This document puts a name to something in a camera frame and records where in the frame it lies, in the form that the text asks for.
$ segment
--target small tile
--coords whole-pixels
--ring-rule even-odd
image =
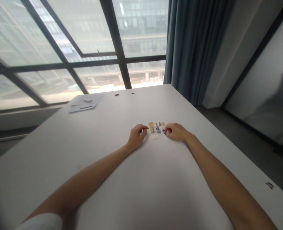
[[[152,137],[152,139],[156,139],[156,138],[158,138],[157,133],[153,133],[153,134],[151,134],[151,137]]]

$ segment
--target floor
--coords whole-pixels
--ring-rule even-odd
[[[283,190],[283,158],[273,147],[221,110],[197,109]],[[0,142],[0,156],[20,140]]]

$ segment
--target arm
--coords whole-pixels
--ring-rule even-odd
[[[208,151],[196,136],[177,123],[166,125],[166,135],[190,148],[213,195],[236,229],[277,229],[240,181]]]
[[[142,124],[136,125],[131,130],[126,145],[71,177],[32,212],[26,220],[48,212],[58,214],[64,220],[72,210],[91,196],[131,152],[142,144],[147,135],[147,129],[149,128]]]

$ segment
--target sleeve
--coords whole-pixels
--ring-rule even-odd
[[[44,213],[34,216],[22,223],[16,230],[61,230],[62,218],[54,213]]]

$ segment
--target small black object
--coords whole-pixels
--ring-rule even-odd
[[[268,186],[269,186],[269,188],[271,188],[271,189],[273,189],[273,188],[274,188],[274,186],[273,186],[270,182],[267,182],[267,183],[266,183],[266,185],[268,185]]]

